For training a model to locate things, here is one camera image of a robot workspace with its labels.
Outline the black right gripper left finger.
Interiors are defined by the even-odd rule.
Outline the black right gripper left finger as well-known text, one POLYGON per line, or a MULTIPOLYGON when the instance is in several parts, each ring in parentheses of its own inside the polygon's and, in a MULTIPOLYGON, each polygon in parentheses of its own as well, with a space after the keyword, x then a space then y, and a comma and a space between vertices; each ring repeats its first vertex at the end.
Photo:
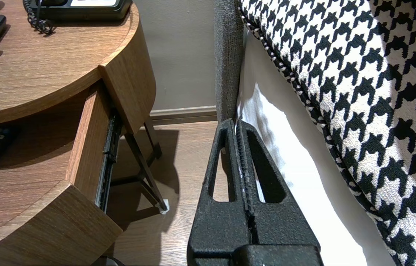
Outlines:
POLYGON ((252 243, 250 216, 256 181, 244 126, 241 120, 227 119, 216 128, 186 248, 188 258, 230 258, 236 249, 252 243), (222 149, 229 169, 226 202, 213 197, 222 149))

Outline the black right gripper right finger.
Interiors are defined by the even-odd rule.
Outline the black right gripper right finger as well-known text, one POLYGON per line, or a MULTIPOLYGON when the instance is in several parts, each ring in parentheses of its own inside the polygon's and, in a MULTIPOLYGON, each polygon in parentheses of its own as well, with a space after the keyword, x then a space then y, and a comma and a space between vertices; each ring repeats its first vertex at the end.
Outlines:
POLYGON ((311 245, 319 241, 254 126, 237 122, 243 199, 254 244, 311 245))

